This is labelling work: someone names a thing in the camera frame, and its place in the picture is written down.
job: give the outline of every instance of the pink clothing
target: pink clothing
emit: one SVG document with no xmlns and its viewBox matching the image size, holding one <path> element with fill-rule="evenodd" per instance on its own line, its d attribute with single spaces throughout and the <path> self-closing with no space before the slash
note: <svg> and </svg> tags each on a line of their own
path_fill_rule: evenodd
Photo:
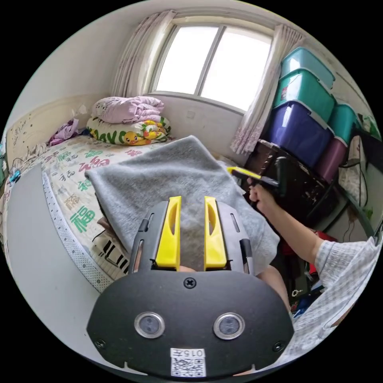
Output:
<svg viewBox="0 0 383 383">
<path fill-rule="evenodd" d="M 49 146 L 58 145 L 63 141 L 78 135 L 78 124 L 79 120 L 74 118 L 61 126 L 60 129 L 49 139 Z"/>
<path fill-rule="evenodd" d="M 154 97 L 105 97 L 93 105 L 92 116 L 109 124 L 135 124 L 145 120 L 159 122 L 163 109 L 163 102 Z"/>
</svg>

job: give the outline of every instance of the qr code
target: qr code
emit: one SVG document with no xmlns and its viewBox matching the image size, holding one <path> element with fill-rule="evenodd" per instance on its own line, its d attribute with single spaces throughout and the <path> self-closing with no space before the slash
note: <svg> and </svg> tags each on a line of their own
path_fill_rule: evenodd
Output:
<svg viewBox="0 0 383 383">
<path fill-rule="evenodd" d="M 172 358 L 172 376 L 205 377 L 205 358 Z"/>
</svg>

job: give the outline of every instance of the white bed frame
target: white bed frame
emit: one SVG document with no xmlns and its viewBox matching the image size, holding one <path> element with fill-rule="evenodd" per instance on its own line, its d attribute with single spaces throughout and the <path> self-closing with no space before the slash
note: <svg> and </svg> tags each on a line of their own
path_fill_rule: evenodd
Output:
<svg viewBox="0 0 383 383">
<path fill-rule="evenodd" d="M 72 96 L 45 104 L 18 119 L 8 130 L 6 152 L 9 168 L 15 158 L 22 158 L 28 148 L 47 142 L 58 128 L 71 120 L 79 119 L 79 126 L 84 127 L 90 117 L 95 102 L 106 93 Z"/>
<path fill-rule="evenodd" d="M 82 105 L 88 113 L 76 118 L 80 126 L 85 126 L 92 105 L 105 96 L 61 99 L 20 118 L 7 133 L 9 166 L 15 158 L 24 156 L 28 147 L 48 141 Z M 40 164 L 12 187 L 6 215 L 4 241 L 10 271 L 38 318 L 66 346 L 108 371 L 120 376 L 129 372 L 144 375 L 105 361 L 87 334 L 87 322 L 99 293 L 74 264 L 58 236 L 45 199 Z"/>
</svg>

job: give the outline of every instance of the window sill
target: window sill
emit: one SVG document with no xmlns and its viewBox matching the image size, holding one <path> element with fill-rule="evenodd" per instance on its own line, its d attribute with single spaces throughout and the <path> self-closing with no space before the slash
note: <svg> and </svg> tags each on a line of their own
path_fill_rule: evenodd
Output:
<svg viewBox="0 0 383 383">
<path fill-rule="evenodd" d="M 214 107 L 225 109 L 227 111 L 236 113 L 236 114 L 238 114 L 240 116 L 243 116 L 246 113 L 246 111 L 244 111 L 243 109 L 240 109 L 240 108 L 237 108 L 237 107 L 233 107 L 232 105 L 228 105 L 228 104 L 225 104 L 225 103 L 221 103 L 219 101 L 207 99 L 207 98 L 201 97 L 201 96 L 189 95 L 189 94 L 186 94 L 186 93 L 166 92 L 166 91 L 153 91 L 153 92 L 148 93 L 147 96 L 152 96 L 152 97 L 165 96 L 165 97 L 175 97 L 175 98 L 178 98 L 178 99 L 198 101 L 200 103 L 204 103 L 204 104 L 212 105 Z"/>
</svg>

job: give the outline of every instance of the gray blanket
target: gray blanket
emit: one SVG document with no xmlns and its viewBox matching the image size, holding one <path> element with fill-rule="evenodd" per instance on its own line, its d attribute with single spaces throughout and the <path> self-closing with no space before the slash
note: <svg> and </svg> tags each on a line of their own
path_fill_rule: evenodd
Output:
<svg viewBox="0 0 383 383">
<path fill-rule="evenodd" d="M 237 210 L 251 240 L 255 274 L 276 255 L 279 237 L 245 201 L 233 177 L 194 136 L 85 175 L 129 253 L 148 210 L 181 195 L 181 264 L 203 270 L 204 196 L 208 195 Z"/>
</svg>

